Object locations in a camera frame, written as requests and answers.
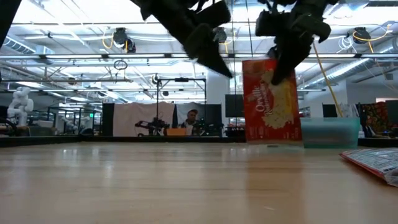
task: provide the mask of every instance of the desk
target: desk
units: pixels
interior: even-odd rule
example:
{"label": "desk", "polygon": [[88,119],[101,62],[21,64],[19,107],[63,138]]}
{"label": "desk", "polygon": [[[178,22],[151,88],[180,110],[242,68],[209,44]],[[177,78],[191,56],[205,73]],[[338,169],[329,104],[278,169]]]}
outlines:
{"label": "desk", "polygon": [[3,148],[1,223],[397,223],[339,150],[87,142]]}

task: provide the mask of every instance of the orange box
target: orange box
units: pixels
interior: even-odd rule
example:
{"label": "orange box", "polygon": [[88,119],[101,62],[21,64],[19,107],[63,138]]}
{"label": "orange box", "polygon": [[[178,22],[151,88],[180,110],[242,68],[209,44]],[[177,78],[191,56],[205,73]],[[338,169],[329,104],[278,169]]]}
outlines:
{"label": "orange box", "polygon": [[169,128],[167,130],[168,136],[186,136],[187,129],[186,128]]}
{"label": "orange box", "polygon": [[246,140],[264,144],[302,144],[295,74],[271,84],[277,60],[243,62]]}

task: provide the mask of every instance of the clear plastic bin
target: clear plastic bin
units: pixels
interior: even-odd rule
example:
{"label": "clear plastic bin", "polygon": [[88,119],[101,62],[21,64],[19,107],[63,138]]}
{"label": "clear plastic bin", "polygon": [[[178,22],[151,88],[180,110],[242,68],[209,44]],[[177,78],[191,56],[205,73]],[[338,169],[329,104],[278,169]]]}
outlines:
{"label": "clear plastic bin", "polygon": [[301,118],[306,148],[356,149],[359,118]]}

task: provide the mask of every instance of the white robot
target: white robot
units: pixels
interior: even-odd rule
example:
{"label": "white robot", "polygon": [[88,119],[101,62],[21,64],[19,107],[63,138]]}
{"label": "white robot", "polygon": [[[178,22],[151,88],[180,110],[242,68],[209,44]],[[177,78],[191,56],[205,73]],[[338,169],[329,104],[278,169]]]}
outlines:
{"label": "white robot", "polygon": [[67,127],[70,127],[73,131],[76,131],[78,127],[73,124],[73,121],[68,120],[65,116],[61,117],[61,120],[67,124]]}
{"label": "white robot", "polygon": [[[61,117],[61,120],[67,124],[67,127],[71,128],[73,131],[76,131],[79,129],[78,123],[79,121],[76,120],[75,123],[73,124],[73,121],[66,118],[65,116]],[[90,117],[82,117],[80,120],[80,130],[84,129],[86,127],[86,123],[90,120]]]}
{"label": "white robot", "polygon": [[7,116],[8,118],[14,118],[15,115],[18,115],[18,126],[26,126],[27,113],[33,111],[34,104],[33,100],[28,97],[29,93],[30,88],[18,87],[17,91],[12,94],[13,99],[11,104],[8,106]]}

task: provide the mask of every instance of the orville redenbacher logo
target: orville redenbacher logo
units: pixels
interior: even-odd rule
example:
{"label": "orville redenbacher logo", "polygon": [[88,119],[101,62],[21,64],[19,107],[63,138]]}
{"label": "orville redenbacher logo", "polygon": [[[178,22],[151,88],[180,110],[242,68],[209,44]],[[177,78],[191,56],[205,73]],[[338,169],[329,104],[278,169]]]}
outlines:
{"label": "orville redenbacher logo", "polygon": [[255,86],[252,93],[257,98],[256,111],[264,113],[264,115],[272,114],[272,106],[268,99],[269,94],[265,83],[262,81],[260,86]]}

